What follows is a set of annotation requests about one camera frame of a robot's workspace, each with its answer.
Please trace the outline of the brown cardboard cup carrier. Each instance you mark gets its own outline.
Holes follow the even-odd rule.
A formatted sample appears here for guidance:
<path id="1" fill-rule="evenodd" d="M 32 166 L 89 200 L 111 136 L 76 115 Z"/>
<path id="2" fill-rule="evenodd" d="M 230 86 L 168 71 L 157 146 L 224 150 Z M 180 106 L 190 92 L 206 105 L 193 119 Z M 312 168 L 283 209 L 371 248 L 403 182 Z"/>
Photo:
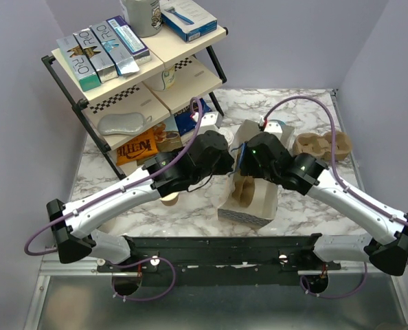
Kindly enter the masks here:
<path id="1" fill-rule="evenodd" d="M 236 173 L 234 176 L 234 189 L 231 197 L 240 207 L 247 208 L 253 201 L 256 191 L 256 179 L 252 176 L 242 176 Z"/>

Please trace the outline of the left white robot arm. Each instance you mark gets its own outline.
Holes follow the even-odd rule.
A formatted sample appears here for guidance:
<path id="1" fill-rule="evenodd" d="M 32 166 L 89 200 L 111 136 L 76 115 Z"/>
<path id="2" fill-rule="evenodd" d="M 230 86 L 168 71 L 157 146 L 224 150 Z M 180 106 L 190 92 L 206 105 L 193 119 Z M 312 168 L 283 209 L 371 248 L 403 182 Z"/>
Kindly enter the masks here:
<path id="1" fill-rule="evenodd" d="M 70 264 L 92 256 L 112 262 L 123 272 L 136 265 L 136 254 L 125 236 L 111 236 L 98 228 L 110 219 L 149 201 L 187 191 L 202 179 L 225 175 L 234 159 L 227 140 L 206 131 L 181 148 L 158 153 L 125 179 L 84 199 L 47 203 L 59 260 Z"/>

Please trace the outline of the brown paper cup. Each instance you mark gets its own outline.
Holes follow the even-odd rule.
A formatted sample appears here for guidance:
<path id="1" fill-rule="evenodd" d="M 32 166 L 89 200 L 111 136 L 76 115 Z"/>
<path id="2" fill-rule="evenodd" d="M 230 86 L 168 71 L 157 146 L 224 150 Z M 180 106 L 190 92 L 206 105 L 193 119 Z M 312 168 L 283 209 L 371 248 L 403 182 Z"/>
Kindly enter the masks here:
<path id="1" fill-rule="evenodd" d="M 175 205 L 179 200 L 179 193 L 171 193 L 165 197 L 162 197 L 160 199 L 160 202 L 165 205 L 165 206 L 173 206 Z"/>

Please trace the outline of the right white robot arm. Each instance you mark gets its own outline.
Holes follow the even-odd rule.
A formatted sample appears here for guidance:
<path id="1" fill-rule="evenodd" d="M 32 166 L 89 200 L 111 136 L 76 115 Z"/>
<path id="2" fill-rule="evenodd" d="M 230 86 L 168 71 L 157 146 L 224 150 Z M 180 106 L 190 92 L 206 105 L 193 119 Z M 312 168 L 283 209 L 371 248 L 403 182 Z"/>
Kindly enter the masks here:
<path id="1" fill-rule="evenodd" d="M 312 155 L 292 156 L 277 137 L 267 132 L 245 143 L 240 172 L 316 199 L 366 231 L 362 235 L 319 236 L 314 245 L 300 252 L 304 267 L 313 270 L 324 262 L 360 261 L 392 276 L 404 274 L 408 264 L 408 213 L 383 205 L 335 177 L 327 163 Z"/>

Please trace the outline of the checkered paper bag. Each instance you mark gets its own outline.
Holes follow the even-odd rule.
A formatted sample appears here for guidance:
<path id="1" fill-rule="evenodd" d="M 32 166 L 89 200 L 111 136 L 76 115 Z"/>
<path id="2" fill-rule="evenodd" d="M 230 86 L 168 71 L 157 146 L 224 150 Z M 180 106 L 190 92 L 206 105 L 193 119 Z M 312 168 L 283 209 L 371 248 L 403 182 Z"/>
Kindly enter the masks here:
<path id="1" fill-rule="evenodd" d="M 251 214 L 236 212 L 219 208 L 217 210 L 218 219 L 220 221 L 230 221 L 238 225 L 244 225 L 253 229 L 260 229 L 272 222 L 272 219 L 265 219 Z"/>

